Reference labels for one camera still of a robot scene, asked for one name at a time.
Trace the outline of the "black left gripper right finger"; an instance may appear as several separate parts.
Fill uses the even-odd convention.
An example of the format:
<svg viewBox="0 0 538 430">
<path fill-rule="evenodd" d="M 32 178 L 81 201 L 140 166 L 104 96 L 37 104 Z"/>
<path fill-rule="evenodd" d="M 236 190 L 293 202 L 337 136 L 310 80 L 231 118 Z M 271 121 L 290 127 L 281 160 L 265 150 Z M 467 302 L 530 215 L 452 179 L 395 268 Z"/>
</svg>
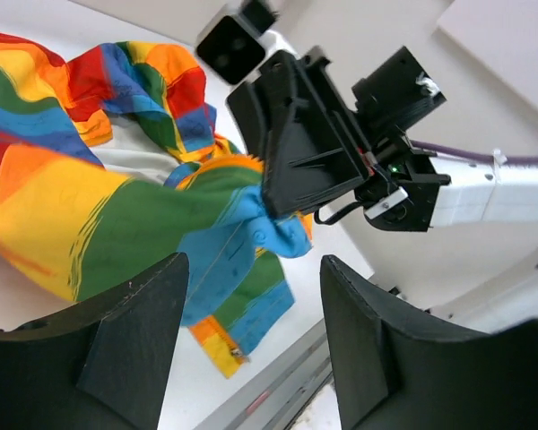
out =
<svg viewBox="0 0 538 430">
<path fill-rule="evenodd" d="M 418 309 L 323 257 L 344 429 L 538 429 L 538 318 L 494 334 Z"/>
</svg>

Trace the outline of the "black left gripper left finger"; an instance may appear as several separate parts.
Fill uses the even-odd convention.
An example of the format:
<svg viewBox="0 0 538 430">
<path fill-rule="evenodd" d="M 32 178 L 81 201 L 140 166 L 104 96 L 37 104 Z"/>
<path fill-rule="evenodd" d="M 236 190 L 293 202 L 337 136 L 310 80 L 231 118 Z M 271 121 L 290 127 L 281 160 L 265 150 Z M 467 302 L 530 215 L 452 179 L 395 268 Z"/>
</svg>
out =
<svg viewBox="0 0 538 430">
<path fill-rule="evenodd" d="M 0 330 L 0 429 L 154 429 L 187 293 L 173 254 L 62 311 Z"/>
</svg>

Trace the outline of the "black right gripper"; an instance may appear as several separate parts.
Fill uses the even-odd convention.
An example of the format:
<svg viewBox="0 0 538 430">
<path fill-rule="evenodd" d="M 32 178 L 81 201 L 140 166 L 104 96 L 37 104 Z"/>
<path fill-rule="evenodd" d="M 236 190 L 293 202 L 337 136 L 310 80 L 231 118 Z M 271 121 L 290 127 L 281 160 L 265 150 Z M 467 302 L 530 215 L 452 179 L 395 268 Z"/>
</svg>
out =
<svg viewBox="0 0 538 430">
<path fill-rule="evenodd" d="M 319 48 L 302 58 L 276 51 L 252 82 L 228 97 L 247 152 L 263 163 L 261 195 L 276 218 L 311 213 L 354 190 L 355 201 L 320 225 L 357 209 L 374 228 L 426 232 L 438 191 L 451 184 L 407 131 L 447 99 L 407 47 L 359 79 L 351 112 Z"/>
</svg>

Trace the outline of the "rainbow striped jacket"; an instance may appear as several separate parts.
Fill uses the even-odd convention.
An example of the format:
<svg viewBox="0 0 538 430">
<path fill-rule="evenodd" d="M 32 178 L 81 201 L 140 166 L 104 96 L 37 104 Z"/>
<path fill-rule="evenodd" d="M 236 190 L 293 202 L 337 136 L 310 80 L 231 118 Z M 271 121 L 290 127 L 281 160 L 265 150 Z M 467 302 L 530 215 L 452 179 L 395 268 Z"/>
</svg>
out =
<svg viewBox="0 0 538 430">
<path fill-rule="evenodd" d="M 181 322 L 226 377 L 294 297 L 282 258 L 308 217 L 271 217 L 262 161 L 215 129 L 180 45 L 121 41 L 65 60 L 0 33 L 0 255 L 81 302 L 165 258 L 189 260 Z"/>
</svg>

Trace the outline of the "aluminium table frame rail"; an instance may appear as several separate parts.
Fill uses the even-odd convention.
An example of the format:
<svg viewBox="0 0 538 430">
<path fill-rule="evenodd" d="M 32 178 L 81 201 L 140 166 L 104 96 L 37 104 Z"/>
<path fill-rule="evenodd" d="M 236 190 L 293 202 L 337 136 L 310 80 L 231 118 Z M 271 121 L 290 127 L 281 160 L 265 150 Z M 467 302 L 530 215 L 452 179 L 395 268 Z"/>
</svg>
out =
<svg viewBox="0 0 538 430">
<path fill-rule="evenodd" d="M 196 428 L 289 429 L 332 379 L 325 322 L 321 320 Z"/>
</svg>

